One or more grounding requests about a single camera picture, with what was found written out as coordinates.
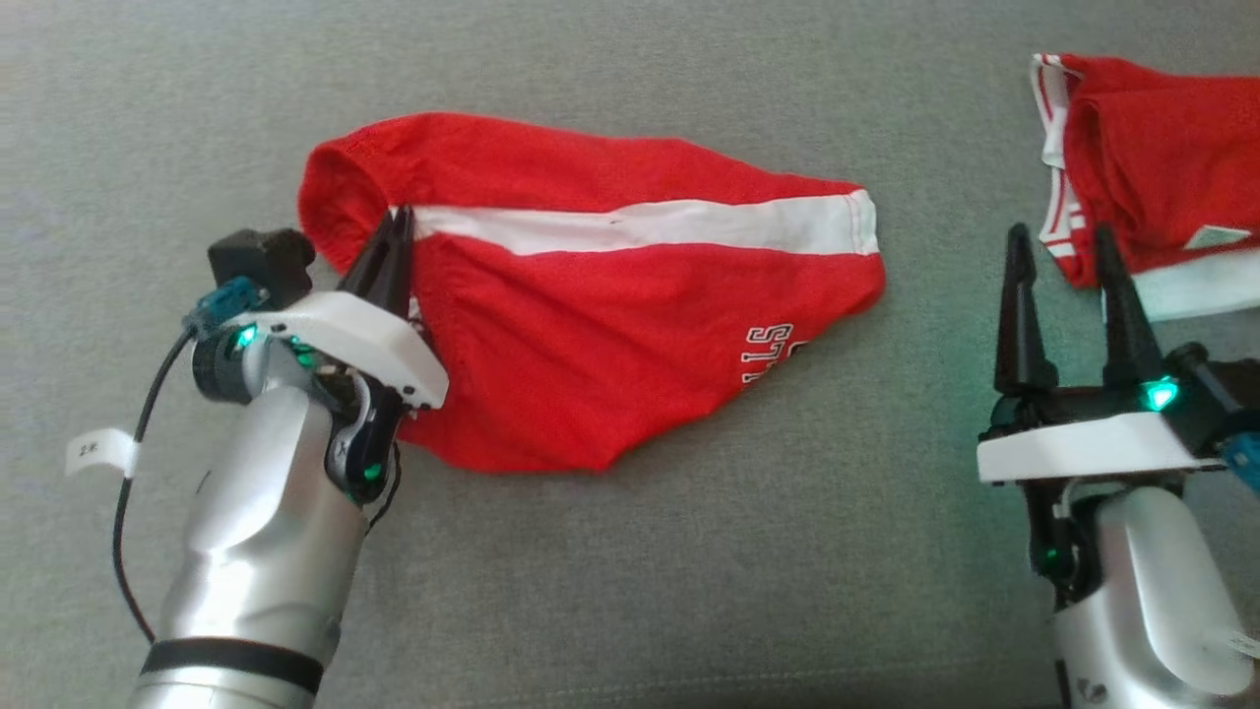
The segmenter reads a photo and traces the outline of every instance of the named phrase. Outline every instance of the green led light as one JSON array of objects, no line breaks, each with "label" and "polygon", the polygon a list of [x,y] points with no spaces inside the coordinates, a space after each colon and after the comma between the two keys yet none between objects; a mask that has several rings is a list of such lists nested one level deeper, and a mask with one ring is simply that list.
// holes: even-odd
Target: green led light
[{"label": "green led light", "polygon": [[258,325],[249,325],[237,332],[237,346],[246,348],[253,341],[253,337],[258,336]]},{"label": "green led light", "polygon": [[1164,378],[1159,382],[1148,382],[1142,385],[1142,390],[1147,397],[1147,409],[1152,412],[1163,412],[1166,407],[1172,404],[1173,399],[1177,399],[1177,383],[1173,378]]}]

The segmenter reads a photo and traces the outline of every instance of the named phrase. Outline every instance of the white label tag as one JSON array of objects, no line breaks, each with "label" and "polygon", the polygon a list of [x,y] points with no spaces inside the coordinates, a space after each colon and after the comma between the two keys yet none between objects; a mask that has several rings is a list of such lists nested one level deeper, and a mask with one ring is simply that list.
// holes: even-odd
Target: white label tag
[{"label": "white label tag", "polygon": [[1194,248],[1227,246],[1230,243],[1237,243],[1249,235],[1251,235],[1251,232],[1245,228],[1203,224],[1198,227],[1194,235],[1189,237],[1189,241],[1186,242],[1184,249],[1193,251]]},{"label": "white label tag", "polygon": [[105,466],[130,479],[136,475],[140,445],[131,434],[118,429],[101,429],[86,433],[66,446],[66,475]]},{"label": "white label tag", "polygon": [[1234,650],[1237,650],[1252,660],[1260,660],[1260,640],[1247,637],[1242,633],[1231,633],[1228,642],[1230,647]]}]

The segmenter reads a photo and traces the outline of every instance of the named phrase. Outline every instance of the red garment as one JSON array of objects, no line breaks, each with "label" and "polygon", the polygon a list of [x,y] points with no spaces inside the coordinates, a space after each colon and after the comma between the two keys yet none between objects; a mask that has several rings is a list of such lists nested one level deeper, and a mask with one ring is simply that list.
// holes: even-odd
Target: red garment
[{"label": "red garment", "polygon": [[336,268],[393,204],[451,379],[399,437],[464,468],[606,468],[883,290],[864,189],[682,140],[422,113],[311,154],[299,213]]},{"label": "red garment", "polygon": [[[1260,78],[1037,54],[1032,81],[1042,159],[1055,171],[1041,238],[1072,285],[1097,285],[1092,238],[1102,220],[1134,272],[1260,246]],[[1244,285],[1206,277],[1202,288]],[[1245,280],[1242,295],[1260,298],[1260,272]]]}]

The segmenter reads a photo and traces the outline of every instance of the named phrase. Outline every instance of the black band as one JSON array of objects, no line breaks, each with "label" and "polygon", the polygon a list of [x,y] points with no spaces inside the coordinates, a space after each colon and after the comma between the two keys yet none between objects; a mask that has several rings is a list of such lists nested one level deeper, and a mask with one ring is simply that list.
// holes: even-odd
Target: black band
[{"label": "black band", "polygon": [[164,640],[149,650],[140,674],[179,670],[183,667],[219,667],[286,681],[312,695],[319,693],[324,666],[319,660],[247,640],[227,637],[193,637]]}]

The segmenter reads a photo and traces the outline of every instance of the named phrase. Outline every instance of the silver robot arm segment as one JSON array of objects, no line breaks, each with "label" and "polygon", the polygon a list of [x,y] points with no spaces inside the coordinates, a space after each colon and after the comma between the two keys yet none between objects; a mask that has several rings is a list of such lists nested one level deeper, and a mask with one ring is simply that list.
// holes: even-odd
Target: silver robot arm segment
[{"label": "silver robot arm segment", "polygon": [[367,523],[324,470],[333,422],[285,385],[255,399],[203,484],[130,706],[306,708],[336,650]]}]

